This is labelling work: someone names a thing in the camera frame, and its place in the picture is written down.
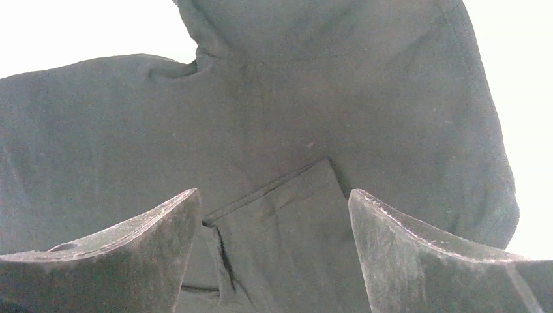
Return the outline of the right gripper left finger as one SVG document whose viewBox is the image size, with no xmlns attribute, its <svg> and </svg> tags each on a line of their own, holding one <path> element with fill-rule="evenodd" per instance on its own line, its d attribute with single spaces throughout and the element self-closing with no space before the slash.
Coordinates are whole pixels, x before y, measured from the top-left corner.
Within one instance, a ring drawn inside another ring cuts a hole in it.
<svg viewBox="0 0 553 313">
<path fill-rule="evenodd" d="M 2 312 L 174 312 L 200 193 L 47 251 L 1 256 Z"/>
</svg>

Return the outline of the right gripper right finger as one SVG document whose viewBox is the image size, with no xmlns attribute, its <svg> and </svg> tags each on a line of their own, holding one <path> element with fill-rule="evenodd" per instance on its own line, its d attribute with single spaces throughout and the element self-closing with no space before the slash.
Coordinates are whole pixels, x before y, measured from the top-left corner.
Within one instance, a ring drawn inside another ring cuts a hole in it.
<svg viewBox="0 0 553 313">
<path fill-rule="evenodd" d="M 551 260 L 457 237 L 361 189 L 348 208 L 371 311 L 552 311 Z"/>
</svg>

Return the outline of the black t shirt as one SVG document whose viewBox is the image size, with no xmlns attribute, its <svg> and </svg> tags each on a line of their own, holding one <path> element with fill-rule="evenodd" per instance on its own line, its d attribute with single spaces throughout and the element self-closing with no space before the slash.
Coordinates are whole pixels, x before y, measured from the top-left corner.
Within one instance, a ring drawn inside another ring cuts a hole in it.
<svg viewBox="0 0 553 313">
<path fill-rule="evenodd" d="M 462 1 L 178 1 L 190 64 L 1 80 L 1 253 L 202 197 L 179 312 L 367 312 L 360 188 L 495 248 L 520 211 Z"/>
</svg>

